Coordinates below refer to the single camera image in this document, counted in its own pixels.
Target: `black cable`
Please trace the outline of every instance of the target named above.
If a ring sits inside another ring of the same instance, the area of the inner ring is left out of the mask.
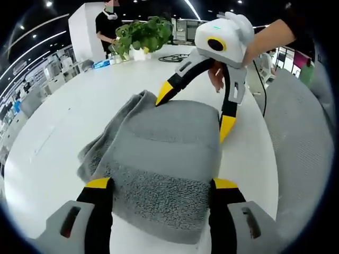
[[[160,57],[159,61],[161,62],[182,62],[189,55],[187,54],[175,54],[167,57]]]
[[[253,63],[254,63],[254,67],[255,67],[255,69],[256,69],[256,73],[258,73],[258,76],[259,76],[261,85],[262,85],[262,87],[263,87],[263,89],[264,89],[264,94],[265,94],[265,106],[264,106],[263,117],[265,117],[265,113],[266,113],[266,104],[267,104],[267,94],[266,94],[266,89],[265,89],[264,83],[263,83],[263,81],[262,81],[262,79],[261,79],[261,76],[260,76],[260,74],[259,74],[258,68],[257,68],[257,66],[256,66],[254,60],[253,60]]]

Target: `blue object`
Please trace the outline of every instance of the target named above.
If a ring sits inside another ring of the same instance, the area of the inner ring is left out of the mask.
[[[109,61],[109,59],[106,59],[106,60],[102,60],[102,61],[100,61],[100,62],[95,63],[95,64],[93,65],[93,68],[94,68],[94,69],[99,69],[99,68],[106,67],[106,66],[108,66],[108,65],[110,65],[110,61]]]
[[[13,106],[13,107],[14,107],[15,112],[17,112],[17,113],[20,112],[20,108],[19,108],[20,104],[21,104],[20,101],[16,101],[16,102],[14,103],[14,106]]]

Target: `gray towel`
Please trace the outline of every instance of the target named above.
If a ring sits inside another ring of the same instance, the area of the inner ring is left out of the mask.
[[[219,114],[198,102],[155,102],[148,91],[133,96],[80,152],[78,175],[112,177],[113,213],[135,227],[196,244],[220,166]]]

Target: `potted plant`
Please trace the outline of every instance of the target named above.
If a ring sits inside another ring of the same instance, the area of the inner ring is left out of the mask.
[[[171,27],[172,24],[161,17],[152,17],[146,23],[135,20],[116,30],[119,39],[110,49],[123,60],[130,50],[135,60],[145,60],[149,53],[161,49],[168,42]]]

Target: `white pillar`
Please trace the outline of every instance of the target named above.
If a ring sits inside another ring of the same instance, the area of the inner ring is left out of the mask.
[[[176,19],[172,18],[171,21],[173,26],[172,30],[173,40],[176,40]]]
[[[96,37],[95,18],[103,11],[104,2],[83,4],[68,20],[70,39],[78,62],[105,59],[101,41]]]

